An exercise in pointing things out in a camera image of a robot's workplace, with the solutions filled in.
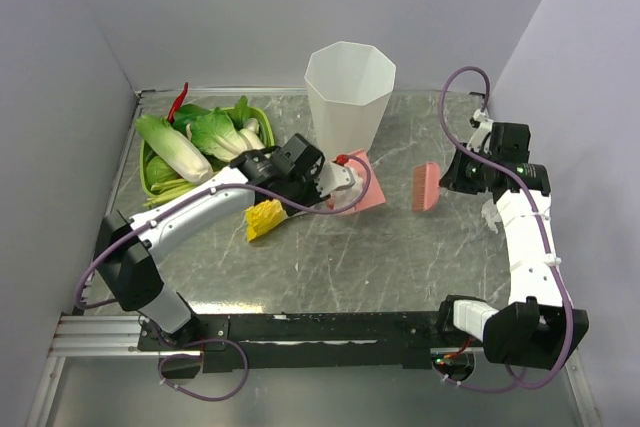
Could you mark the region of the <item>pink hand brush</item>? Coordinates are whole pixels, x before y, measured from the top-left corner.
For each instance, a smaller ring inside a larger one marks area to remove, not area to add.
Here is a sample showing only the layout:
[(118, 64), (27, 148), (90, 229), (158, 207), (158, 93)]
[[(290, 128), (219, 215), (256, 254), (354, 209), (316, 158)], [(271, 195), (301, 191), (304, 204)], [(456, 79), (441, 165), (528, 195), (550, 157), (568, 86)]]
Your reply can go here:
[(427, 162), (414, 169), (412, 185), (412, 211), (431, 210), (439, 199), (441, 177), (440, 166), (436, 162)]

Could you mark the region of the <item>paper scrap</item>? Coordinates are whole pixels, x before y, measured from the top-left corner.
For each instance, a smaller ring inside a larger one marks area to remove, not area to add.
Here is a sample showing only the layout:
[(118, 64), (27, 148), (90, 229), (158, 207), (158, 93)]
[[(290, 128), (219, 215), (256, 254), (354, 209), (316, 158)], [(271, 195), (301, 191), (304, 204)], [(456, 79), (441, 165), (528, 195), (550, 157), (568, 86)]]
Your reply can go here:
[(327, 201), (327, 205), (330, 209), (336, 210), (352, 204), (355, 199), (362, 193), (363, 186), (363, 178), (358, 174), (355, 174), (354, 184), (347, 189), (334, 191)]
[(485, 220), (488, 228), (498, 234), (498, 224), (502, 222), (501, 215), (495, 205), (495, 203), (489, 199), (481, 207), (481, 216)]

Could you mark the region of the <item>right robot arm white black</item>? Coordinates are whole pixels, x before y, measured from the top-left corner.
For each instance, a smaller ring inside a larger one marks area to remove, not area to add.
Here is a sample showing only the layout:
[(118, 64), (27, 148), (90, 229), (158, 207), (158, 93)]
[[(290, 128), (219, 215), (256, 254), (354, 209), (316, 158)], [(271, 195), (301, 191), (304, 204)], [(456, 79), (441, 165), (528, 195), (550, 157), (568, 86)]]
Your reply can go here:
[(564, 363), (589, 328), (553, 276), (560, 264), (550, 229), (551, 187), (547, 170), (529, 161), (527, 125), (474, 120), (471, 139), (457, 149), (441, 187), (492, 195), (508, 250), (510, 294), (506, 307), (449, 295), (441, 303), (436, 330), (448, 345), (469, 335), (481, 341), (497, 364), (551, 370)]

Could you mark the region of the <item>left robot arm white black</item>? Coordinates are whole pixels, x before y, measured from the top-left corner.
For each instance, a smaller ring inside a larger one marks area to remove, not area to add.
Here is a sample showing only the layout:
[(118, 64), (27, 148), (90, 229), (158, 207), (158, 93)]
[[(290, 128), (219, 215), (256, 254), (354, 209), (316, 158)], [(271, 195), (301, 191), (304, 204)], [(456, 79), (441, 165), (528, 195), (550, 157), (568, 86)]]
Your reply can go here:
[(316, 213), (332, 192), (351, 184), (342, 166), (296, 134), (282, 147), (241, 153), (212, 179), (158, 208), (131, 218), (106, 216), (93, 265), (122, 310), (143, 314), (172, 347), (184, 349), (196, 340), (198, 320), (161, 278), (165, 257), (200, 230), (262, 201)]

